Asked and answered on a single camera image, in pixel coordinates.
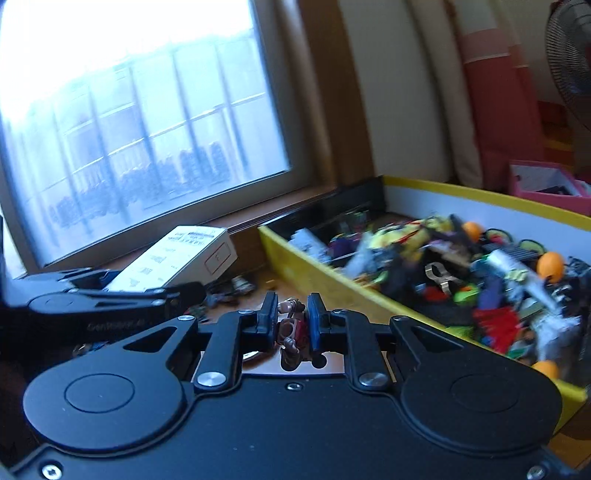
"toy pile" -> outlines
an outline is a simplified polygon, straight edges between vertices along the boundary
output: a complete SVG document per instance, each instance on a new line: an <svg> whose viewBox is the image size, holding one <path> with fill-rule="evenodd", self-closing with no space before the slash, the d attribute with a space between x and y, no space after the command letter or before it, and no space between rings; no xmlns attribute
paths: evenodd
<svg viewBox="0 0 591 480"><path fill-rule="evenodd" d="M551 378L591 383L591 266L582 260L455 215L375 232L357 222L328 246L303 229L291 243L456 335Z"/></svg>
<svg viewBox="0 0 591 480"><path fill-rule="evenodd" d="M187 309L186 315L193 315L199 323L208 322L210 319L207 316L209 310L216 308L218 305L240 305L240 298L250 295L256 290L256 285L249 282L244 277L238 276L231 280L221 277L208 285L206 285L207 296L205 301L200 305L193 305Z"/></svg>

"orange ball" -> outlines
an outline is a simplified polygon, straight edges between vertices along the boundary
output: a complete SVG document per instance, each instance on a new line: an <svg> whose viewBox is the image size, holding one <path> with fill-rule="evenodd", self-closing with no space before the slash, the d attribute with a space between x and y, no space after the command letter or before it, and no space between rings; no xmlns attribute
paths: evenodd
<svg viewBox="0 0 591 480"><path fill-rule="evenodd" d="M473 242L477 242L484 232L484 229L476 222L466 222L462 228Z"/></svg>
<svg viewBox="0 0 591 480"><path fill-rule="evenodd" d="M543 280L550 278L550 283L559 282L564 275L564 258L556 252L545 253L538 260L536 270Z"/></svg>
<svg viewBox="0 0 591 480"><path fill-rule="evenodd" d="M531 368L536 369L538 372L543 373L546 377L552 378L553 380L560 378L560 370L558 365L552 360L542 360L534 363Z"/></svg>

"cardboard box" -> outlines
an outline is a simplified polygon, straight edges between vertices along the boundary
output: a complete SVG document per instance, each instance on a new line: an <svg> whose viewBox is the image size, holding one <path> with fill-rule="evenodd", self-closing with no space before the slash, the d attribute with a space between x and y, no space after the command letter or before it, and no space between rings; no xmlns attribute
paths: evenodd
<svg viewBox="0 0 591 480"><path fill-rule="evenodd" d="M108 291L146 291L189 282L210 283L237 259L224 228L178 226L105 287Z"/></svg>
<svg viewBox="0 0 591 480"><path fill-rule="evenodd" d="M591 215L591 196L562 165L512 161L509 168L511 195Z"/></svg>

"circular cover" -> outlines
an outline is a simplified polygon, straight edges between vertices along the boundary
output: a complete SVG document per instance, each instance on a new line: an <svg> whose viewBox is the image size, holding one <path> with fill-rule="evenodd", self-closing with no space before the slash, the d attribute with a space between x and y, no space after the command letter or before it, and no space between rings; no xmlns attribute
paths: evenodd
<svg viewBox="0 0 591 480"><path fill-rule="evenodd" d="M149 356L88 355L44 372L23 398L28 421L51 442L84 452L154 437L176 418L184 395L178 379Z"/></svg>
<svg viewBox="0 0 591 480"><path fill-rule="evenodd" d="M80 411L107 413L124 407L134 392L133 383L124 377L95 374L72 382L66 388L66 400Z"/></svg>
<svg viewBox="0 0 591 480"><path fill-rule="evenodd" d="M488 357L427 354L402 386L412 424L442 446L483 455L547 442L561 412L557 388L525 365Z"/></svg>

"window frame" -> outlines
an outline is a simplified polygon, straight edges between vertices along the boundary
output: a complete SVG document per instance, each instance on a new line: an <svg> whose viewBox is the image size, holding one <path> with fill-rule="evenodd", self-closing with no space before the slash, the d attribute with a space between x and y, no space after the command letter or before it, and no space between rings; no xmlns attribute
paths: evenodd
<svg viewBox="0 0 591 480"><path fill-rule="evenodd" d="M5 1L0 0L0 28ZM5 167L8 165L5 163L8 149L0 112L0 202L5 221L28 273L102 265L158 241L177 225L204 223L312 184L313 166L301 112L297 107L296 90L289 75L287 49L280 31L275 2L249 0L249 3L258 33L258 46L266 68L269 99L277 114L291 170L162 213L44 264L40 253L29 240L33 238L28 235L33 226L25 221L20 212L14 195L17 184L11 177L10 169Z"/></svg>

